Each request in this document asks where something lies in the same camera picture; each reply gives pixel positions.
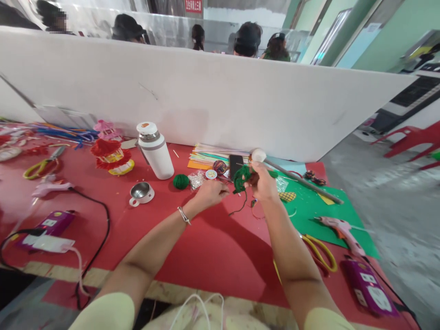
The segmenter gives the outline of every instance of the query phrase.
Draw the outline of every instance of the smartphone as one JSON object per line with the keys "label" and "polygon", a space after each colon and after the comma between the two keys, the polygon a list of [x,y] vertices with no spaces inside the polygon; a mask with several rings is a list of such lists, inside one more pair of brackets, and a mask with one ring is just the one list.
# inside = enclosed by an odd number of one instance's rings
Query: smartphone
{"label": "smartphone", "polygon": [[243,167],[243,157],[238,155],[229,155],[229,177],[234,179],[235,173]]}

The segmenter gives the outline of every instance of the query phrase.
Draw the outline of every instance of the hand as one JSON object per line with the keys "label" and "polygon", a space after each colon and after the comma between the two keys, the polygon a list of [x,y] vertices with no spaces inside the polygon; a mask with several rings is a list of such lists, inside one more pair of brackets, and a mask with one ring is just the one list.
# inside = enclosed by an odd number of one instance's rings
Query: hand
{"label": "hand", "polygon": [[199,212],[202,212],[220,203],[228,195],[229,188],[226,184],[216,180],[206,180],[190,202],[197,206]]}
{"label": "hand", "polygon": [[244,184],[245,187],[252,187],[254,197],[261,202],[279,201],[276,181],[270,176],[267,167],[263,163],[253,161],[249,164],[249,168],[258,174],[258,178]]}

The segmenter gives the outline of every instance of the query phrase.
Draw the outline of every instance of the scissors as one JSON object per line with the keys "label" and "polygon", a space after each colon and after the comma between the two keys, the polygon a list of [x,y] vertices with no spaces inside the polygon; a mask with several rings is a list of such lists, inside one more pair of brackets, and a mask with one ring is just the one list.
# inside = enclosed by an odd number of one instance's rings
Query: scissors
{"label": "scissors", "polygon": [[[338,270],[338,264],[336,263],[335,257],[330,252],[328,247],[324,245],[320,240],[310,236],[310,235],[301,235],[299,236],[302,238],[302,240],[310,246],[310,248],[313,251],[312,257],[315,263],[322,269],[324,272],[324,277],[328,277],[330,275],[329,272],[335,273]],[[325,252],[328,259],[330,260],[330,266],[324,261],[324,258],[322,257],[321,253],[319,252],[318,248],[316,247],[315,243],[321,247],[321,249]]]}
{"label": "scissors", "polygon": [[61,146],[49,157],[46,158],[34,166],[29,167],[26,172],[24,172],[23,177],[28,180],[34,180],[45,176],[48,173],[54,173],[59,170],[60,162],[58,156],[61,155],[66,146]]}

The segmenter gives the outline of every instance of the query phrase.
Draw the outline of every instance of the purple power strip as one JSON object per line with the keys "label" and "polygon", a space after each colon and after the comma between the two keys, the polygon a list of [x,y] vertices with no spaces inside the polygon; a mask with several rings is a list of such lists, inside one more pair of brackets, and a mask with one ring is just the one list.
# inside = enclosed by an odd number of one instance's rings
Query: purple power strip
{"label": "purple power strip", "polygon": [[362,306],[375,314],[399,316],[393,302],[379,284],[370,266],[356,260],[344,260],[341,265]]}
{"label": "purple power strip", "polygon": [[[73,211],[54,211],[49,214],[36,228],[43,228],[45,232],[43,235],[59,236],[70,225],[75,215]],[[37,240],[38,236],[27,235],[20,238],[16,245],[26,250],[32,250],[32,245]]]}

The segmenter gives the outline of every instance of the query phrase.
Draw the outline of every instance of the hot glue gun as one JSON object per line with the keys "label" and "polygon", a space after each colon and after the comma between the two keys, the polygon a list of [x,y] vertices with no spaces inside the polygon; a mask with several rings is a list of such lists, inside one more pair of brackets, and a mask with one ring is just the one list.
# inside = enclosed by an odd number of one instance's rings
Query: hot glue gun
{"label": "hot glue gun", "polygon": [[70,187],[74,187],[71,183],[67,182],[64,184],[56,184],[55,181],[55,174],[50,173],[46,176],[44,176],[41,179],[41,182],[38,184],[38,186],[35,188],[35,191],[32,193],[32,197],[44,197],[48,193],[52,191],[66,191]]}
{"label": "hot glue gun", "polygon": [[315,219],[319,220],[322,224],[336,230],[338,238],[345,240],[355,256],[365,256],[365,251],[356,241],[356,238],[354,238],[351,234],[350,229],[352,228],[352,226],[348,222],[331,217],[315,217]]}

